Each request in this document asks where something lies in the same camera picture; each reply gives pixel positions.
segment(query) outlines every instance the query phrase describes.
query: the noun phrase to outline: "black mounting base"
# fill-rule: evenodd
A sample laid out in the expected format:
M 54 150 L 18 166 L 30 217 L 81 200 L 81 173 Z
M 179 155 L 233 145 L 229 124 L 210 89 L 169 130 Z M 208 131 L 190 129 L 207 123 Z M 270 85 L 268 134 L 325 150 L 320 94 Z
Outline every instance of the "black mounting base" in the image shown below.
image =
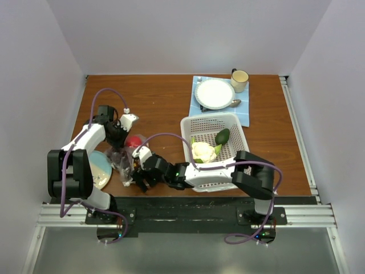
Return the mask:
M 256 228 L 251 226 L 262 222 L 262 216 L 253 211 L 253 199 L 246 197 L 127 197 L 115 200 L 117 210 L 128 219 L 126 237 L 138 237 L 139 233 L 252 234 Z M 316 203 L 314 197 L 277 197 L 267 224 L 287 224 L 285 209 L 278 206 L 280 204 Z M 86 224 L 105 223 L 93 216 L 86 217 Z

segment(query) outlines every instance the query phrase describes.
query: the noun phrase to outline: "wooden table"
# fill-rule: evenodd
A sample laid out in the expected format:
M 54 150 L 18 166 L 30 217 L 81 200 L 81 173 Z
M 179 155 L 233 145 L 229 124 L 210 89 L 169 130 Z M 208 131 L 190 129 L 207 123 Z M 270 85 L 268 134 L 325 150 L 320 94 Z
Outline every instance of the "wooden table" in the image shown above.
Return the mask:
M 207 75 L 230 78 L 230 75 Z M 130 134 L 151 136 L 159 132 L 181 134 L 180 121 L 188 116 L 192 75 L 91 75 L 81 102 L 73 137 L 89 118 L 92 98 L 102 88 L 118 90 L 125 97 L 131 113 L 140 119 Z M 104 92 L 96 105 L 108 104 L 123 113 L 123 102 L 112 92 Z M 277 75 L 250 76 L 250 127 L 244 127 L 250 152 L 273 162 L 284 174 L 279 195 L 311 195 L 297 140 Z M 181 140 L 161 136 L 150 142 L 150 148 L 172 163 L 184 162 Z M 105 151 L 107 143 L 98 145 Z M 178 191 L 158 184 L 147 193 L 131 185 L 124 187 L 119 173 L 103 189 L 114 196 L 246 196 L 240 190 L 199 194 L 193 190 Z

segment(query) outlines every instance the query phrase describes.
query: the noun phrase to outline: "plastic bag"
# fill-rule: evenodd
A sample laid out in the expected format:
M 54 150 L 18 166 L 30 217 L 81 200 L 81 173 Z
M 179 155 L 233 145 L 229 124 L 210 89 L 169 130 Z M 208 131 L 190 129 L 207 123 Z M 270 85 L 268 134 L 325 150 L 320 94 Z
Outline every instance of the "plastic bag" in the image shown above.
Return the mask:
M 146 140 L 146 137 L 140 134 L 134 136 L 138 136 L 142 143 Z M 131 176 L 133 171 L 132 153 L 134 152 L 135 149 L 136 146 L 134 147 L 124 146 L 124 148 L 119 148 L 119 149 L 110 147 L 104 152 L 112 168 L 114 168 L 119 172 L 120 181 L 123 183 L 125 187 L 129 187 L 130 184 L 133 183 L 133 179 Z

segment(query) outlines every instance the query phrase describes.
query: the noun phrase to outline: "white laundry basket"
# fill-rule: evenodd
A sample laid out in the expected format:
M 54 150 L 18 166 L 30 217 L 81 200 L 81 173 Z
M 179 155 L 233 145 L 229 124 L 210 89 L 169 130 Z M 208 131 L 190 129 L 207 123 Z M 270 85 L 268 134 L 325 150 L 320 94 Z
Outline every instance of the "white laundry basket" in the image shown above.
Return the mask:
M 240 150 L 249 151 L 244 131 L 238 117 L 230 112 L 215 112 L 211 114 L 202 114 L 191 117 L 185 117 L 181 120 L 181 136 L 189 142 L 192 138 L 196 142 L 207 142 L 211 146 L 216 146 L 214 141 L 216 135 L 221 130 L 228 128 L 230 136 L 227 144 L 222 146 L 216 162 L 229 159 L 236 156 L 236 152 Z M 184 155 L 187 162 L 191 162 L 189 149 L 184 145 Z M 237 188 L 231 183 L 209 183 L 195 187 L 197 192 L 213 192 L 221 190 L 230 190 Z

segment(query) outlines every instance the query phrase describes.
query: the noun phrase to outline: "white plate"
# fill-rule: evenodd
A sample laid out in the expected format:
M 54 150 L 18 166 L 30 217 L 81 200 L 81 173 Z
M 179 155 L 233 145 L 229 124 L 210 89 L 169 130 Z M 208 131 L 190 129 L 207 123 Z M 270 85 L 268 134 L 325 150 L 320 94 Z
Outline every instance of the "white plate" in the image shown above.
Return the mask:
M 233 87 L 220 79 L 209 79 L 195 88 L 195 98 L 199 104 L 210 110 L 219 110 L 234 100 Z

